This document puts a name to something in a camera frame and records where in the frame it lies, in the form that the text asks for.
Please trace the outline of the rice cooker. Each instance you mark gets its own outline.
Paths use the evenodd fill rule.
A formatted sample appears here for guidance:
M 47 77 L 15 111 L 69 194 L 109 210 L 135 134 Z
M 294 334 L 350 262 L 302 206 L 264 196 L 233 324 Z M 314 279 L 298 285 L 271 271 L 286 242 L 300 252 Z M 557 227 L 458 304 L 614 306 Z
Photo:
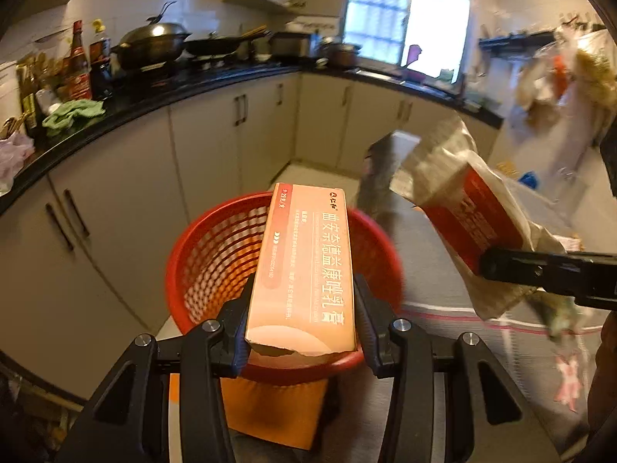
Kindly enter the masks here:
M 317 34 L 301 31 L 277 31 L 270 36 L 272 56 L 312 57 L 318 48 Z

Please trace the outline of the steel wok with lid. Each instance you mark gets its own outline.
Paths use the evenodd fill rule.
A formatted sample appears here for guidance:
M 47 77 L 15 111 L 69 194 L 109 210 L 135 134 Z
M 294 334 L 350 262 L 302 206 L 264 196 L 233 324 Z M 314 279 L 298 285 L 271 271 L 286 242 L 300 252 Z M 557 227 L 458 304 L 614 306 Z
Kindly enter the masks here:
M 166 11 L 176 3 L 167 1 L 156 16 L 147 18 L 147 25 L 127 32 L 111 48 L 124 71 L 173 62 L 179 59 L 190 33 L 183 24 L 164 22 Z

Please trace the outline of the window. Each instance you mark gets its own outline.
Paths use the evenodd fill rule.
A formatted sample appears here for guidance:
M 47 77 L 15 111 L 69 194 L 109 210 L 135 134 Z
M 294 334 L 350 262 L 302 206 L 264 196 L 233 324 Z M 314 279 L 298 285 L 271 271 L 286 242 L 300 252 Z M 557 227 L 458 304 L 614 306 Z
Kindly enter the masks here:
M 472 0 L 347 0 L 342 38 L 359 46 L 363 59 L 454 84 L 471 8 Z

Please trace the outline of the wall shelf rack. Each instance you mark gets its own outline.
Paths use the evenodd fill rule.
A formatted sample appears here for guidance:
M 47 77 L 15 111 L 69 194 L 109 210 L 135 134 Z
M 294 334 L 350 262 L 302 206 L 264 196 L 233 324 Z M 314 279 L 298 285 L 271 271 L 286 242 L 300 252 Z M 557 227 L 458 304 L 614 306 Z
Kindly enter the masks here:
M 478 45 L 483 52 L 492 57 L 514 60 L 517 57 L 532 57 L 539 49 L 553 42 L 552 31 L 541 31 L 531 35 L 503 35 L 503 37 L 481 39 Z

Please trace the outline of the red foot cream box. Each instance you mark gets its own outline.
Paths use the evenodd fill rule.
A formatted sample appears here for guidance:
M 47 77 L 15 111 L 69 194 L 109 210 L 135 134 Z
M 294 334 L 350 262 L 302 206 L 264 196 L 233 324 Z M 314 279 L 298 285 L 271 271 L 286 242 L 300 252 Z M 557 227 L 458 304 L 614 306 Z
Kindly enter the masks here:
M 419 207 L 447 248 L 483 320 L 495 319 L 532 294 L 525 284 L 480 276 L 480 257 L 490 248 L 563 254 L 545 227 L 530 221 L 477 153 L 462 119 L 454 115 L 424 135 L 395 171 L 389 188 Z

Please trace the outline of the brown cooking pot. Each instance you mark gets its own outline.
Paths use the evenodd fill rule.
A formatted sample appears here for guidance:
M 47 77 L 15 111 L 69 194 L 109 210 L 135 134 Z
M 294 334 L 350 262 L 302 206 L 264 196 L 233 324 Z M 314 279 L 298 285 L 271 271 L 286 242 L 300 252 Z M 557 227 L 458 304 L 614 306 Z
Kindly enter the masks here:
M 320 45 L 320 51 L 327 60 L 327 66 L 338 69 L 356 68 L 361 48 L 361 45 L 334 41 L 323 42 Z

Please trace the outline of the green cloth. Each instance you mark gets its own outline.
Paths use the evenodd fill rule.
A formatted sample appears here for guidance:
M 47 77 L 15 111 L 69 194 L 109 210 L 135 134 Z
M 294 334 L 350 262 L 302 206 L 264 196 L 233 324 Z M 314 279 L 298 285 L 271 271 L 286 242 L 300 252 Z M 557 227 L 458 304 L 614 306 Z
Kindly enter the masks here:
M 92 119 L 103 116 L 106 110 L 102 101 L 92 99 L 75 99 L 61 103 L 43 120 L 46 135 L 56 137 L 71 128 L 78 118 Z

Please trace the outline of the blue plastic object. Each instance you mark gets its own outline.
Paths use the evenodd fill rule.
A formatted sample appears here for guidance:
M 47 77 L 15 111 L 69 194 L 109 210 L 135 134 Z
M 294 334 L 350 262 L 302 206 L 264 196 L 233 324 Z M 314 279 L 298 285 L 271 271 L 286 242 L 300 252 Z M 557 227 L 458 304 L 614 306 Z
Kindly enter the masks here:
M 532 190 L 535 190 L 539 187 L 539 178 L 534 171 L 526 171 L 523 176 L 518 178 L 518 182 Z

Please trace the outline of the orange stool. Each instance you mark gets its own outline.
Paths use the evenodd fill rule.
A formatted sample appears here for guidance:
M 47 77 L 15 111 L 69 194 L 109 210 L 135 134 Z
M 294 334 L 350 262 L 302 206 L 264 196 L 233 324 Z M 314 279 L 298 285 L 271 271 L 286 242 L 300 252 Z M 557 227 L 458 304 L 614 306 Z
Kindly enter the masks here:
M 276 386 L 250 379 L 221 379 L 225 418 L 230 435 L 297 449 L 310 449 L 329 381 Z

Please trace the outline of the red plastic basket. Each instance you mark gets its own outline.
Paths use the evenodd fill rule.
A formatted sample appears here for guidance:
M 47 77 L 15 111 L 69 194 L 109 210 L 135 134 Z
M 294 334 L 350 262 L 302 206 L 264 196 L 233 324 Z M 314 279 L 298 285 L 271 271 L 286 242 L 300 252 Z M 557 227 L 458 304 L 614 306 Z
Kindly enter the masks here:
M 211 209 L 195 220 L 172 250 L 166 269 L 167 306 L 182 331 L 217 317 L 222 306 L 254 282 L 271 193 L 253 193 Z M 366 280 L 373 296 L 395 312 L 403 299 L 403 270 L 386 233 L 366 214 L 347 209 L 352 275 Z M 249 343 L 239 375 L 256 382 L 291 386 L 328 379 L 366 364 L 356 329 L 354 351 L 331 357 L 266 357 Z

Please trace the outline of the black frying pan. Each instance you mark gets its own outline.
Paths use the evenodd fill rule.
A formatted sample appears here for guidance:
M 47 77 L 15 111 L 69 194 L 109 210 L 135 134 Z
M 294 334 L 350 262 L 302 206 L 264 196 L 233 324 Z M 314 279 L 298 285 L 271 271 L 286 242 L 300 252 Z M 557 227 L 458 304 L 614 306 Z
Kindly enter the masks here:
M 228 56 L 228 54 L 235 53 L 241 44 L 267 37 L 269 34 L 269 29 L 263 25 L 251 29 L 239 37 L 215 37 L 212 35 L 207 39 L 186 40 L 184 51 L 194 57 Z

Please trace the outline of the plastic bags on counter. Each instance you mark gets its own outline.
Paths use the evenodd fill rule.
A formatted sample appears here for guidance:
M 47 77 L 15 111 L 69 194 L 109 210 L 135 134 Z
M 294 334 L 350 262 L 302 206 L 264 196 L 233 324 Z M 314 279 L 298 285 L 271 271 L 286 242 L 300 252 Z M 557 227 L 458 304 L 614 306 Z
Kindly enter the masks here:
M 25 161 L 34 153 L 34 140 L 16 132 L 0 143 L 0 196 L 5 196 L 13 187 L 13 180 L 24 167 Z

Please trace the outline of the dark sauce bottle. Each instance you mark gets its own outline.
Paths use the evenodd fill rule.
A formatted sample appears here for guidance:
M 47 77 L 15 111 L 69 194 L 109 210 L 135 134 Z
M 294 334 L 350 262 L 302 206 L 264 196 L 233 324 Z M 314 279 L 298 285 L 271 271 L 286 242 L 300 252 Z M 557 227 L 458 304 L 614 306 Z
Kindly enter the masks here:
M 90 81 L 94 100 L 103 101 L 112 95 L 111 40 L 100 19 L 92 22 L 94 39 L 90 44 Z

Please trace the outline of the orange medicine box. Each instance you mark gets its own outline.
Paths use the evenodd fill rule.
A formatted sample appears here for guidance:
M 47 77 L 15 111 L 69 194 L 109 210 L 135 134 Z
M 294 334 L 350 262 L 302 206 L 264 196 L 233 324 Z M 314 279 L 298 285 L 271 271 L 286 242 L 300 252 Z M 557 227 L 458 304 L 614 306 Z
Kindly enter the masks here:
M 354 351 L 354 276 L 341 188 L 274 187 L 248 311 L 246 340 L 266 357 Z

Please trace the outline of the hanging plastic bags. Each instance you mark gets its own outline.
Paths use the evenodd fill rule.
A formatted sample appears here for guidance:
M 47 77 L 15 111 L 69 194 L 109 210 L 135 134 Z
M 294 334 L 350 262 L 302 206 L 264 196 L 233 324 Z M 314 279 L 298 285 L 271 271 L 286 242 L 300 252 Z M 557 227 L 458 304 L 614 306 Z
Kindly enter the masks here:
M 519 74 L 510 138 L 519 145 L 572 128 L 583 143 L 598 146 L 616 117 L 616 45 L 605 28 L 562 25 L 551 38 Z

